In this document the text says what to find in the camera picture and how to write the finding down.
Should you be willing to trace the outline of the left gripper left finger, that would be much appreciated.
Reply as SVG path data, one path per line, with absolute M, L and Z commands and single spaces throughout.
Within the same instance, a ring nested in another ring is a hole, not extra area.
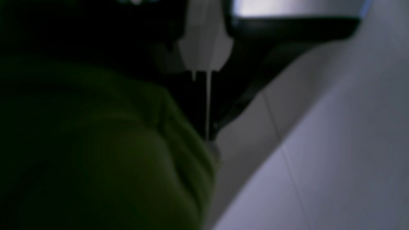
M 188 0 L 2 0 L 1 56 L 105 66 L 168 89 L 205 138 L 205 73 L 183 62 Z

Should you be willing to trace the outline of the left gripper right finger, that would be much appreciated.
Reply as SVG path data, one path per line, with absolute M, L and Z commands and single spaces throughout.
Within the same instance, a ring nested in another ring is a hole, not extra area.
M 233 46 L 211 73 L 210 140 L 298 57 L 350 38 L 364 18 L 363 0 L 222 0 L 221 7 Z

